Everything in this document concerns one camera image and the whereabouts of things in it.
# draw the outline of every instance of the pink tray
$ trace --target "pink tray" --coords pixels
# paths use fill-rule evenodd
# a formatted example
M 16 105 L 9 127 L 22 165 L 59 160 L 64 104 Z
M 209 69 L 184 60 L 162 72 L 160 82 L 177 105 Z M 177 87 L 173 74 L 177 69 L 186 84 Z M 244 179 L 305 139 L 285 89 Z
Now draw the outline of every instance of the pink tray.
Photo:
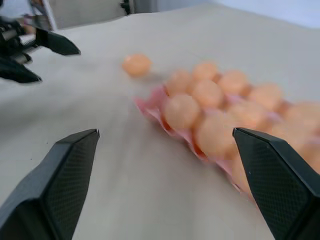
M 231 175 L 231 169 L 227 164 L 227 159 L 210 159 L 206 157 L 200 149 L 197 148 L 197 146 L 194 144 L 193 137 L 191 131 L 174 131 L 172 130 L 168 124 L 163 121 L 162 118 L 162 108 L 164 106 L 164 103 L 168 100 L 168 96 L 166 94 L 165 88 L 163 85 L 156 87 L 150 94 L 149 98 L 144 100 L 141 98 L 135 98 L 134 102 L 139 109 L 139 111 L 150 121 L 159 123 L 162 128 L 166 131 L 166 133 L 178 140 L 182 140 L 185 143 L 187 143 L 188 147 L 192 150 L 192 152 L 205 164 L 215 163 L 217 166 L 222 169 L 222 171 L 225 173 L 228 180 L 231 182 L 231 184 L 238 190 L 239 192 L 243 193 L 243 191 L 234 183 L 232 175 Z M 239 96 L 234 95 L 227 95 L 226 100 L 230 104 L 238 103 L 240 101 L 243 101 L 243 99 Z M 204 112 L 207 114 L 214 114 L 216 113 L 217 109 L 204 109 Z M 281 117 L 274 112 L 269 113 L 270 119 L 273 121 L 282 121 Z M 251 196 L 248 196 L 245 194 L 251 201 L 254 202 L 254 199 L 252 199 Z

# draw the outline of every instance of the white tablecloth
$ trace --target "white tablecloth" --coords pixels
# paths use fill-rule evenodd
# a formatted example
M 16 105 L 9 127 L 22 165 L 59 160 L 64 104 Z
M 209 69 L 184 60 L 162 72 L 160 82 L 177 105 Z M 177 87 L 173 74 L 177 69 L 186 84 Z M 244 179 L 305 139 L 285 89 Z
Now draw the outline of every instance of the white tablecloth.
M 202 60 L 277 82 L 289 100 L 319 100 L 319 31 L 206 4 L 64 30 L 82 56 L 41 49 L 43 83 L 0 83 L 0 204 L 59 139 L 101 132 L 75 240 L 271 240 L 256 208 L 213 168 L 136 110 L 134 96 Z M 154 62 L 131 80 L 125 55 Z

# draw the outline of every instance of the ping pong ball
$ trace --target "ping pong ball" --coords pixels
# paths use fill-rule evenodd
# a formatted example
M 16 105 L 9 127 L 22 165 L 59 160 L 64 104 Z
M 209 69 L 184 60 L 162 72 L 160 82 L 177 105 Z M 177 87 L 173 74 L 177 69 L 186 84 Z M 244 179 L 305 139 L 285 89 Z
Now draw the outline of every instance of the ping pong ball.
M 199 104 L 187 94 L 177 94 L 164 105 L 164 119 L 174 130 L 190 129 L 201 114 Z
M 192 81 L 191 74 L 185 70 L 176 71 L 164 84 L 166 93 L 173 97 L 176 94 L 187 92 L 187 88 Z
M 122 68 L 134 78 L 146 75 L 151 68 L 151 60 L 144 54 L 134 54 L 127 56 L 123 63 Z
M 242 101 L 232 105 L 228 111 L 242 128 L 260 130 L 265 126 L 268 119 L 268 111 L 262 106 L 252 101 Z
M 238 70 L 226 72 L 217 83 L 225 94 L 240 95 L 248 89 L 249 82 L 247 76 Z
M 208 115 L 195 132 L 195 142 L 207 157 L 225 157 L 236 148 L 232 136 L 236 121 L 229 114 Z
M 211 80 L 203 80 L 196 84 L 191 96 L 203 108 L 218 108 L 224 102 L 224 94 L 220 87 Z
M 310 135 L 297 124 L 277 123 L 267 133 L 285 140 L 304 159 L 308 158 L 311 148 L 314 147 L 311 144 L 308 145 Z
M 242 191 L 253 198 L 240 155 L 237 155 L 230 162 L 232 180 Z
M 192 72 L 193 80 L 196 82 L 202 80 L 214 80 L 218 73 L 217 66 L 212 62 L 203 62 L 196 65 Z
M 320 174 L 320 152 L 317 152 L 309 161 L 309 166 L 317 173 Z
M 274 83 L 256 86 L 248 95 L 248 100 L 256 102 L 272 112 L 278 110 L 283 98 L 283 91 Z
M 306 132 L 314 132 L 320 128 L 320 103 L 300 102 L 290 107 L 284 114 L 289 123 L 298 123 Z

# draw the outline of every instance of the beige table surface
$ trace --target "beige table surface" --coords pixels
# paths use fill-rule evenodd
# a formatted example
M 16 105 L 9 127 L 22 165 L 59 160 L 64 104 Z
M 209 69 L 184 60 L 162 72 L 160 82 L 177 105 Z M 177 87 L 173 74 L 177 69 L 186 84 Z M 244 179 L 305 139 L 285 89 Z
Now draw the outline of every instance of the beige table surface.
M 319 100 L 320 33 L 205 4 L 64 30 L 81 57 L 41 49 L 41 84 L 0 83 L 0 204 L 57 140 L 99 128 L 90 188 L 75 240 L 271 240 L 260 213 L 214 169 L 155 129 L 132 99 L 176 68 L 213 60 L 288 99 Z M 149 82 L 121 70 L 125 55 L 154 62 Z

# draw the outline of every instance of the wall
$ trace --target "wall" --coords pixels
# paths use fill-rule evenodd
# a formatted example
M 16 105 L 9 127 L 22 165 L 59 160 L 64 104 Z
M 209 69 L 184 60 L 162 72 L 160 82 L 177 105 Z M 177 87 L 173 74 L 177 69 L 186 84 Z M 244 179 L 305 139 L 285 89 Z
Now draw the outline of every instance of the wall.
M 208 2 L 210 2 L 210 0 L 158 0 L 157 7 L 158 11 L 162 12 L 179 8 L 192 7 Z
M 158 11 L 212 2 L 259 15 L 320 28 L 320 0 L 158 0 Z
M 136 14 L 158 12 L 157 2 L 154 0 L 134 0 L 133 3 Z
M 121 0 L 48 0 L 58 29 L 114 20 L 125 15 Z
M 20 18 L 23 14 L 33 15 L 29 0 L 4 0 L 0 15 L 8 18 Z

